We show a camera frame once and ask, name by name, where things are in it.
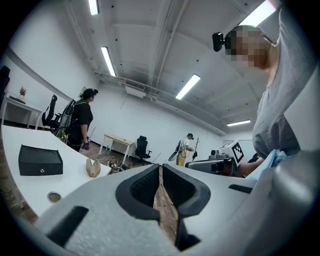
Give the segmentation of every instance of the black box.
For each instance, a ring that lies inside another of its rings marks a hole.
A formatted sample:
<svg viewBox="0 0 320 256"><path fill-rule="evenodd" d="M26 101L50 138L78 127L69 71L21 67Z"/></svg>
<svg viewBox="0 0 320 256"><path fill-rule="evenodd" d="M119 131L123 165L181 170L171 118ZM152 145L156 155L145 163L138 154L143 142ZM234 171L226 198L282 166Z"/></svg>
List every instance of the black box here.
<svg viewBox="0 0 320 256"><path fill-rule="evenodd" d="M64 173L63 161L58 150L21 145L18 163L21 176L46 176Z"/></svg>

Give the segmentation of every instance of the gray t-shirt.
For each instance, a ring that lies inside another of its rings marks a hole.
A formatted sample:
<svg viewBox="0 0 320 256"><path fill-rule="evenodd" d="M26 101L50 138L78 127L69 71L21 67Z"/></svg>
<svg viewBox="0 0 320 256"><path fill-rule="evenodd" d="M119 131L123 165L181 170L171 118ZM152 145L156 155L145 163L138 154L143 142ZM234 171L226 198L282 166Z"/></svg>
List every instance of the gray t-shirt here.
<svg viewBox="0 0 320 256"><path fill-rule="evenodd" d="M273 82L262 95L252 133L254 149L263 159L272 150L280 149L288 156L300 150L284 113L306 85L317 62L304 32L285 8L280 11L279 22L279 64Z"/></svg>

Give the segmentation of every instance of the purple glove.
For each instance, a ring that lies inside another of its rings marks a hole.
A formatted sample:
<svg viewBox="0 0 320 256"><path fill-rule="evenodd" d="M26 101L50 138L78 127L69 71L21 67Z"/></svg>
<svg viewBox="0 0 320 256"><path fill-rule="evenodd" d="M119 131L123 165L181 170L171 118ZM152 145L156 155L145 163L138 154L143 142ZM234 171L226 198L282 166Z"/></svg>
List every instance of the purple glove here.
<svg viewBox="0 0 320 256"><path fill-rule="evenodd" d="M89 147L89 142L86 142L86 143L83 143L82 147L81 147L83 150L89 150L90 147Z"/></svg>

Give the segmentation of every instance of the potted plant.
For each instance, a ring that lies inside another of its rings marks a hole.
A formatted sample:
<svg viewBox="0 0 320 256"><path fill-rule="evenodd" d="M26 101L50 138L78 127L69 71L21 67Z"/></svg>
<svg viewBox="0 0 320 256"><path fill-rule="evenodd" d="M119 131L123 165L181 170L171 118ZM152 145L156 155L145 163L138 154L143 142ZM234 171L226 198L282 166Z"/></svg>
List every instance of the potted plant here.
<svg viewBox="0 0 320 256"><path fill-rule="evenodd" d="M26 93L27 93L27 89L25 89L23 86L21 86L21 89L19 92L20 92L19 99L23 100L25 98Z"/></svg>

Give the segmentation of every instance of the black office chair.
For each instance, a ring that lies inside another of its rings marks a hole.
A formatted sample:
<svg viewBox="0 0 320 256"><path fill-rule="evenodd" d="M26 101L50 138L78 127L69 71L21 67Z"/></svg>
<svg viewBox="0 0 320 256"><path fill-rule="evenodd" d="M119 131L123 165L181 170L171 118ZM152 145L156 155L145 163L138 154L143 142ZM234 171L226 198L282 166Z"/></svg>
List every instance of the black office chair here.
<svg viewBox="0 0 320 256"><path fill-rule="evenodd" d="M42 118L41 118L42 124L44 126L49 126L52 132L54 132L59 128L59 125L60 125L59 119L62 116L61 113L55 114L55 106L56 106L57 99L58 98L56 95L52 96L50 105L47 107L46 111L42 114Z"/></svg>
<svg viewBox="0 0 320 256"><path fill-rule="evenodd" d="M10 68L3 65L0 69L0 107L5 96L5 89L10 81L9 73Z"/></svg>
<svg viewBox="0 0 320 256"><path fill-rule="evenodd" d="M144 136L140 136L140 138L136 140L135 154L138 157L140 157L141 160L148 159L151 157L150 153L152 153L152 151L148 150L149 153L146 154L147 145L148 145L148 141L147 141L147 138Z"/></svg>

